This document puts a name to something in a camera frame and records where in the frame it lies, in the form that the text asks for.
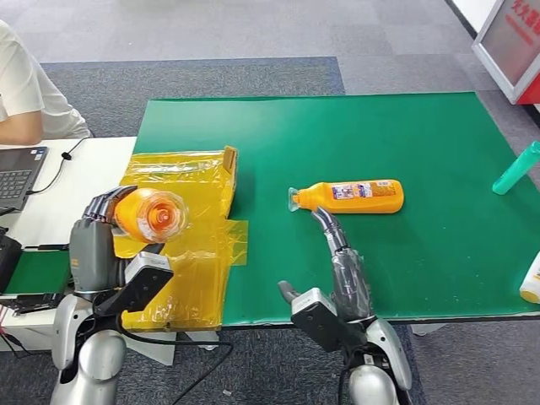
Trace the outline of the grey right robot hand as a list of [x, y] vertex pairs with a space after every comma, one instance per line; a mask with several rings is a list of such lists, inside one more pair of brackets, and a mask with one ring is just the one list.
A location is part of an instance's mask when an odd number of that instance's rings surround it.
[[319, 288], [299, 293], [287, 281], [278, 282], [281, 296], [291, 307], [291, 319], [367, 324], [376, 320], [362, 271], [362, 259], [351, 247], [340, 223], [321, 207], [311, 215], [321, 225], [329, 247], [333, 290], [330, 297]]

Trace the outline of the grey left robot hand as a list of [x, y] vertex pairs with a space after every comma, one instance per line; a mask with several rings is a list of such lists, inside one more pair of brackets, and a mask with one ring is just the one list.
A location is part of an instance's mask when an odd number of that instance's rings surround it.
[[133, 259], [120, 259], [114, 249], [113, 231], [118, 227], [115, 210], [137, 186], [117, 186], [93, 197], [74, 223], [69, 242], [70, 270], [76, 293], [132, 290], [156, 294], [173, 272], [159, 253], [162, 244], [149, 245]]

